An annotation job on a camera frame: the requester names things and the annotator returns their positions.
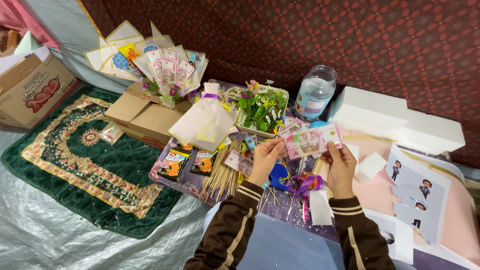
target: money bouquet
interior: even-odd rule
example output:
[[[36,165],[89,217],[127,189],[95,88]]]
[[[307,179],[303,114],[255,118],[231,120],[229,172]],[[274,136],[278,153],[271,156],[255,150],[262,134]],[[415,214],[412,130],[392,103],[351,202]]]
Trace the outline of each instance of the money bouquet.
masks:
[[[142,84],[148,98],[169,108],[186,95],[198,95],[200,81],[208,64],[204,53],[175,46],[151,23],[152,36],[144,38],[124,21],[107,38],[98,36],[98,48],[84,53],[92,69]]]
[[[271,87],[271,80],[267,80],[266,86],[259,85],[255,80],[245,83],[247,88],[238,98],[241,110],[238,129],[267,138],[275,137],[279,127],[284,125],[288,92]]]

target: patterned curtain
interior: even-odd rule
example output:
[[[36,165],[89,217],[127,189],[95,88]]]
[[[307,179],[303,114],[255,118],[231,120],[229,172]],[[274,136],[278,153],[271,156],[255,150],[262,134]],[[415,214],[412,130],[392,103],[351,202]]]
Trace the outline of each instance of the patterned curtain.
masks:
[[[462,123],[455,162],[480,168],[479,0],[82,0],[103,36],[150,21],[175,44],[206,52],[205,78],[274,80],[295,95],[316,64],[337,82],[405,98]]]

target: purple patterned cloth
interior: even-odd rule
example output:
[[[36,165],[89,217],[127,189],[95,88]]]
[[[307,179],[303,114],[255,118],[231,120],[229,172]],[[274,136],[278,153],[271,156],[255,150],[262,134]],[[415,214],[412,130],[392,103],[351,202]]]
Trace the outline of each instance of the purple patterned cloth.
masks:
[[[244,88],[238,85],[225,83],[221,81],[210,80],[209,82],[220,83],[220,100],[223,100],[224,102],[231,102],[232,99],[240,95],[240,89]],[[251,134],[238,132],[234,135],[231,135],[230,138],[243,139],[248,136],[251,136]],[[152,170],[149,173],[150,179],[159,185],[168,186],[182,193],[198,198],[203,202],[206,202],[208,205],[211,205],[211,206],[215,205],[218,191],[217,193],[214,194],[213,198],[206,198],[205,195],[200,196],[202,192],[202,180],[204,176],[190,173],[189,168],[191,168],[193,164],[192,158],[190,158],[187,161],[185,165],[185,169],[180,174],[178,182],[174,182],[157,175],[157,172],[161,165],[161,161],[163,161],[163,159],[165,159],[165,157],[167,156],[170,150],[171,144],[176,142],[177,140],[175,138],[172,138],[170,140],[170,143],[167,144],[167,146],[163,150],[160,157],[158,157],[158,161],[155,163],[155,165],[153,166]],[[447,159],[445,156],[442,156],[442,155],[435,156],[434,158],[450,161],[449,159]],[[300,163],[299,160],[286,162],[287,169],[290,175],[292,176],[298,175],[298,168],[300,165],[299,163]],[[311,156],[309,156],[306,162],[305,172],[311,172],[313,169],[314,163],[315,163],[315,160]],[[314,226],[312,225],[312,220],[310,215],[308,220],[306,222],[303,222],[303,218],[302,218],[303,199],[302,198],[296,198],[296,199],[294,198],[292,201],[288,193],[282,193],[276,189],[273,189],[273,190],[275,193],[275,197],[277,198],[279,203],[274,202],[274,197],[270,194],[269,191],[266,191],[263,196],[263,201],[265,201],[265,199],[267,198],[266,200],[267,202],[265,204],[265,207],[261,209],[262,210],[261,212],[263,214],[266,214],[274,219],[278,219],[280,221],[296,226],[297,228],[301,228],[311,233],[325,237],[337,243],[339,242],[334,226]],[[224,200],[225,198],[226,198],[226,192],[221,196],[220,201]],[[466,269],[448,260],[421,252],[416,249],[414,249],[413,257],[414,257],[413,266],[419,270],[464,270]]]

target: person's right hand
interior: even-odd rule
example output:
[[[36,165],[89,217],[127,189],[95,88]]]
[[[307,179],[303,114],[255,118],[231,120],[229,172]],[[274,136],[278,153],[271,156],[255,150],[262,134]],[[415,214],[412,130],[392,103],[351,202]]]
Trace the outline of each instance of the person's right hand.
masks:
[[[339,150],[333,142],[329,142],[328,152],[322,154],[320,159],[328,163],[327,183],[333,198],[353,198],[352,182],[357,161],[348,147]]]
[[[249,182],[262,186],[272,172],[275,161],[287,156],[287,148],[282,138],[270,139],[255,147],[253,169]]]

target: plastic sheet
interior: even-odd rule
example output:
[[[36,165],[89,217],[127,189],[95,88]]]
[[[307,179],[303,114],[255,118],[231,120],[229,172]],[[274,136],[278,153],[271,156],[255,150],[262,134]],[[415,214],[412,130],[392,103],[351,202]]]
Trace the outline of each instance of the plastic sheet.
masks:
[[[0,126],[0,153],[25,132]],[[2,269],[181,269],[200,242],[211,208],[183,195],[150,236],[137,240],[95,227],[1,163],[0,181]]]

